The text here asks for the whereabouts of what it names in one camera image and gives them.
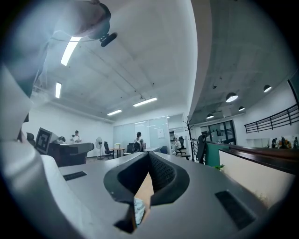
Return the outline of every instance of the ceiling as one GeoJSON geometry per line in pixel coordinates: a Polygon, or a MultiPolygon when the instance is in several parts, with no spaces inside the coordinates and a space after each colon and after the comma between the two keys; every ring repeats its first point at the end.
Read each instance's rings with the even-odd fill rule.
{"type": "Polygon", "coordinates": [[[272,20],[246,0],[211,0],[213,40],[208,72],[192,123],[239,114],[265,96],[296,70],[287,44],[272,20]],[[228,93],[238,99],[226,103],[228,93]]]}
{"type": "Polygon", "coordinates": [[[70,37],[56,33],[33,98],[93,116],[119,120],[186,101],[186,80],[193,45],[184,37],[190,16],[180,0],[103,0],[112,14],[110,33],[118,37],[105,48],[99,41],[76,46],[67,66],[60,63],[70,37]],[[61,98],[54,98],[56,82],[61,98]],[[140,107],[133,104],[157,97],[140,107]],[[123,112],[107,116],[121,109],[123,112]]]}

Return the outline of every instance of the black slot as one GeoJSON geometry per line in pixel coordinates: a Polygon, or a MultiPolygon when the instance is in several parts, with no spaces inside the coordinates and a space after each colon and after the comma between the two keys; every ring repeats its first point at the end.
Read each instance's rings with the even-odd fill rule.
{"type": "Polygon", "coordinates": [[[68,180],[72,180],[72,179],[75,179],[75,178],[83,177],[85,175],[87,175],[87,174],[85,172],[81,171],[81,172],[78,172],[78,173],[64,175],[64,179],[66,181],[68,181],[68,180]]]}
{"type": "Polygon", "coordinates": [[[228,192],[217,192],[216,197],[228,212],[239,230],[252,223],[255,218],[228,192]]]}

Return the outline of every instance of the green partition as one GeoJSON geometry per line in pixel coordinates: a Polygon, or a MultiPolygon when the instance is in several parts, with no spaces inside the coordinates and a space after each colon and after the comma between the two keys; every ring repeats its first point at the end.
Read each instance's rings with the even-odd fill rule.
{"type": "Polygon", "coordinates": [[[227,148],[228,146],[222,144],[206,143],[206,165],[211,167],[219,166],[219,149],[227,148]]]}

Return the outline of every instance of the white desk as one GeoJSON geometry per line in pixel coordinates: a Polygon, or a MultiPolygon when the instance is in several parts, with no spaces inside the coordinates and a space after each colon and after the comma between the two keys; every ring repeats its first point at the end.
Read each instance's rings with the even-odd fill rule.
{"type": "Polygon", "coordinates": [[[158,152],[160,150],[161,147],[154,147],[154,148],[146,148],[144,149],[144,151],[153,151],[153,152],[158,152]]]}

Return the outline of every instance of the concrete ceiling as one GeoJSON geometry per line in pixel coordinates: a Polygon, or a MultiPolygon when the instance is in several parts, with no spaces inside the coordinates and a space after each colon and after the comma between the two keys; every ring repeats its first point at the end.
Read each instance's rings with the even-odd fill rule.
{"type": "Polygon", "coordinates": [[[67,66],[60,63],[70,37],[51,40],[43,74],[33,97],[41,97],[104,119],[132,115],[186,101],[194,39],[180,0],[104,0],[112,18],[110,33],[118,37],[105,48],[99,41],[76,46],[67,66]],[[56,82],[62,83],[61,98],[54,98],[56,82]],[[157,97],[140,107],[133,104],[157,97]],[[107,116],[115,110],[123,110],[107,116]]]}
{"type": "Polygon", "coordinates": [[[275,88],[296,70],[279,30],[260,8],[246,0],[211,0],[213,40],[208,72],[192,123],[238,114],[265,96],[266,84],[275,88]],[[238,99],[226,103],[228,93],[238,99]]]}

